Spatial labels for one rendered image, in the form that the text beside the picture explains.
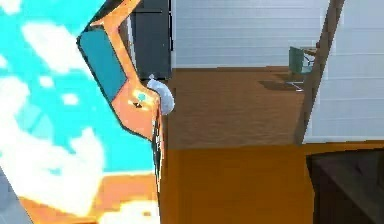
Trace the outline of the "dark grey cupboard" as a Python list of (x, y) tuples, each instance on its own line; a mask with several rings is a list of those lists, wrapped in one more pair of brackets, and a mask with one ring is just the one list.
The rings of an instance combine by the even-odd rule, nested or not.
[(140, 0), (131, 14), (136, 68), (142, 80), (171, 77), (171, 0)]

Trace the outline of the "green chair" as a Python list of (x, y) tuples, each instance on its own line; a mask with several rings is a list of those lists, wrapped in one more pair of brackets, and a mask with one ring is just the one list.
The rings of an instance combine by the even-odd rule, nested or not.
[(312, 72), (314, 61), (306, 56), (303, 48), (289, 48), (289, 79), (287, 84), (302, 92), (305, 78)]

